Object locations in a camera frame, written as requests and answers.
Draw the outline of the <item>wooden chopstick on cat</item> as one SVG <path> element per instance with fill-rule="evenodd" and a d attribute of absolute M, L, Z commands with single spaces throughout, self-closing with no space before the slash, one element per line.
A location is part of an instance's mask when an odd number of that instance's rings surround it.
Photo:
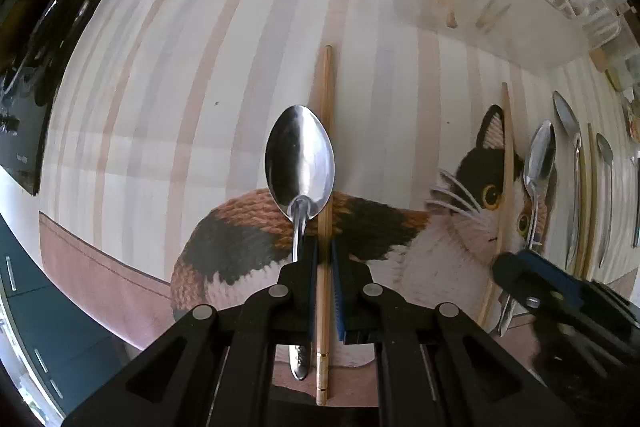
<path fill-rule="evenodd" d="M 512 206 L 514 203 L 514 132 L 512 122 L 511 98 L 509 86 L 506 82 L 501 85 L 501 106 L 503 109 L 503 139 L 504 139 L 504 158 L 503 158 L 503 184 L 502 184 L 502 204 L 499 211 L 498 235 L 496 240 L 495 256 L 491 261 L 495 261 L 498 254 L 502 254 L 509 248 L 509 239 L 511 235 L 510 217 L 512 215 Z M 498 300 L 498 286 L 489 279 L 483 300 L 483 306 L 480 308 L 480 315 L 477 323 L 485 331 L 489 331 L 494 316 L 494 304 Z"/>

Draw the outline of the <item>steel spoon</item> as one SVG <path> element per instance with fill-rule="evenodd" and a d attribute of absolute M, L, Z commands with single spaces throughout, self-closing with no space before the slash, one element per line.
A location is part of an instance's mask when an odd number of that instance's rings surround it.
<path fill-rule="evenodd" d="M 522 187 L 524 207 L 518 214 L 518 233 L 526 251 L 542 253 L 542 236 L 539 230 L 546 219 L 546 199 L 554 173 L 555 131 L 550 120 L 544 120 L 536 130 L 524 161 Z"/>
<path fill-rule="evenodd" d="M 582 234 L 582 167 L 580 167 L 580 158 L 582 157 L 582 130 L 580 130 L 579 122 L 570 104 L 565 100 L 559 91 L 554 91 L 552 100 L 556 116 L 566 133 L 567 140 L 572 148 L 572 166 L 573 166 L 573 196 L 572 211 L 570 212 L 570 220 L 567 227 L 567 254 L 565 259 L 565 269 L 572 271 L 577 261 L 580 234 Z"/>
<path fill-rule="evenodd" d="M 611 240 L 611 228 L 612 228 L 612 212 L 613 212 L 613 167 L 614 167 L 614 154 L 611 144 L 608 143 L 608 139 L 601 133 L 597 134 L 597 147 L 600 157 L 603 161 L 603 197 L 604 203 L 602 205 L 603 218 L 602 218 L 602 231 L 600 237 L 600 246 L 598 254 L 598 268 L 601 269 L 604 265 L 606 255 L 608 254 L 608 247 L 610 247 Z"/>
<path fill-rule="evenodd" d="M 265 151 L 265 173 L 273 202 L 293 225 L 292 260 L 302 260 L 304 234 L 324 206 L 324 129 L 308 107 L 284 110 L 270 131 Z M 316 367 L 316 346 L 288 348 L 288 363 L 298 381 Z"/>

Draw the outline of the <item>black stove top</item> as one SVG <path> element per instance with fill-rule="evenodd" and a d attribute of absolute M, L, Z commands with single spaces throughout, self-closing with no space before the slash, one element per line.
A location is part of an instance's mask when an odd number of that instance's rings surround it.
<path fill-rule="evenodd" d="M 1 166 L 39 191 L 52 105 L 79 39 L 101 0 L 47 0 L 26 51 L 1 74 Z"/>

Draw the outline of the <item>striped cat table mat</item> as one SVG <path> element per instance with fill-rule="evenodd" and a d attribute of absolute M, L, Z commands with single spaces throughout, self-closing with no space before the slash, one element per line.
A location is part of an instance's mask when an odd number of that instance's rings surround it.
<path fill-rule="evenodd" d="M 101 0 L 44 152 L 40 267 L 137 348 L 329 239 L 409 303 L 524 336 L 532 246 L 639 284 L 631 0 Z"/>

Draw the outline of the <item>wooden chopstick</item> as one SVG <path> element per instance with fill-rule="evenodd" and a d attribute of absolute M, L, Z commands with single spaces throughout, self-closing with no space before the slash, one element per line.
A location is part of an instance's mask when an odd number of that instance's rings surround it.
<path fill-rule="evenodd" d="M 596 225 L 596 183 L 598 177 L 596 138 L 592 124 L 582 130 L 582 150 L 578 155 L 580 195 L 580 232 L 574 274 L 589 280 L 593 274 L 594 226 Z"/>
<path fill-rule="evenodd" d="M 511 98 L 509 86 L 506 82 L 501 85 L 501 106 L 503 109 L 503 139 L 504 139 L 504 158 L 503 158 L 503 184 L 502 184 L 502 204 L 499 211 L 498 235 L 496 240 L 495 256 L 491 261 L 495 261 L 498 254 L 502 254 L 509 248 L 509 239 L 511 235 L 510 217 L 512 215 L 512 206 L 514 203 L 514 132 L 512 122 Z M 498 286 L 489 279 L 483 300 L 483 306 L 480 308 L 480 315 L 477 323 L 485 331 L 489 331 L 494 316 L 494 304 L 498 300 Z"/>
<path fill-rule="evenodd" d="M 330 350 L 332 336 L 332 269 L 330 246 L 333 235 L 333 187 L 335 161 L 330 139 L 334 109 L 334 53 L 325 46 L 321 55 L 321 91 L 319 119 L 324 129 L 322 153 L 324 159 L 324 206 L 318 214 L 317 239 L 319 246 L 316 286 L 316 403 L 324 407 L 329 400 Z"/>

